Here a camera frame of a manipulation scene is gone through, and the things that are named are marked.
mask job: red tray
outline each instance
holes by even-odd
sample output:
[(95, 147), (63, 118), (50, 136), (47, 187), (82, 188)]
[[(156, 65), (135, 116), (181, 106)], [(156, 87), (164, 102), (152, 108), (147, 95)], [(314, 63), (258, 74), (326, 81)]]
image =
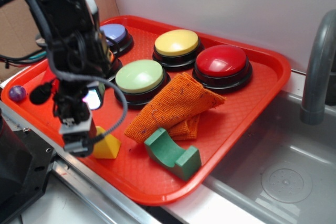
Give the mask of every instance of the red tray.
[[(156, 38), (169, 30), (180, 29), (134, 16), (111, 18), (102, 22), (102, 25), (110, 23), (124, 25), (134, 39), (132, 50), (120, 58), (123, 65), (139, 59), (152, 59)], [(122, 142), (116, 159), (95, 159), (92, 156), (79, 158), (99, 176), (140, 204), (164, 205), (196, 189), (290, 77), (291, 68), (288, 61), (276, 52), (207, 34), (197, 34), (205, 48), (220, 44), (242, 48), (254, 71), (252, 80), (246, 87), (225, 95), (227, 97), (225, 104), (202, 113), (196, 140), (178, 142), (182, 148), (187, 149), (190, 145), (194, 145), (199, 149), (202, 160), (199, 171), (185, 182), (151, 160), (143, 144), (137, 144), (123, 134), (124, 129), (139, 112), (132, 110), (129, 110), (125, 121), (112, 132)], [(63, 146), (62, 138), (58, 134), (60, 123), (52, 115), (51, 99), (43, 105), (36, 106), (31, 104), (29, 99), (16, 103), (8, 97), (8, 91), (14, 85), (22, 85), (27, 93), (30, 93), (41, 83), (47, 67), (47, 61), (43, 61), (16, 76), (5, 86), (2, 100), (57, 144)], [(169, 74), (173, 78), (176, 72)], [(113, 91), (108, 89), (104, 105), (99, 110), (93, 111), (93, 119), (96, 126), (107, 129), (116, 122), (121, 113), (122, 109), (117, 104)]]

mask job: blue button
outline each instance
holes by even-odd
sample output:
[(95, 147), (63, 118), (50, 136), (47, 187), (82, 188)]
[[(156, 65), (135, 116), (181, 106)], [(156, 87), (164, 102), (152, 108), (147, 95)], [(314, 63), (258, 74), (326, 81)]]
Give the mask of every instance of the blue button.
[(126, 29), (120, 24), (107, 24), (100, 27), (100, 29), (105, 33), (106, 37), (113, 39), (115, 42), (119, 43), (126, 36)]

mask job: red button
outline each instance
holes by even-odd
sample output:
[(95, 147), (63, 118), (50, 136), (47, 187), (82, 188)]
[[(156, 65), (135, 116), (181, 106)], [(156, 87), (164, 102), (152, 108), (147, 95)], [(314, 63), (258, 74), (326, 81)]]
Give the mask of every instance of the red button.
[(196, 59), (199, 71), (210, 77), (231, 76), (241, 71), (245, 64), (245, 52), (239, 47), (230, 45), (209, 47)]

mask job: green wooden block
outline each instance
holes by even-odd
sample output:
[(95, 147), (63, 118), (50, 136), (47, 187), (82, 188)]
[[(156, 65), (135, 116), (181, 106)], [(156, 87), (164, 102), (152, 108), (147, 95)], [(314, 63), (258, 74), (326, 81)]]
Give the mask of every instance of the green wooden block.
[(199, 150), (179, 147), (164, 128), (157, 129), (144, 142), (148, 155), (183, 180), (188, 180), (201, 167)]

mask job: yellow triangular block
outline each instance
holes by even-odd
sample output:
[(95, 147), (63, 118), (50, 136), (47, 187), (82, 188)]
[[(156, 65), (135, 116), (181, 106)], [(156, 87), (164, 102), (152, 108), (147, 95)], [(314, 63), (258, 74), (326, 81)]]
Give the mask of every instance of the yellow triangular block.
[[(97, 135), (104, 133), (102, 127), (97, 126)], [(121, 142), (108, 134), (103, 140), (95, 144), (93, 147), (93, 156), (95, 158), (116, 158), (120, 149)]]

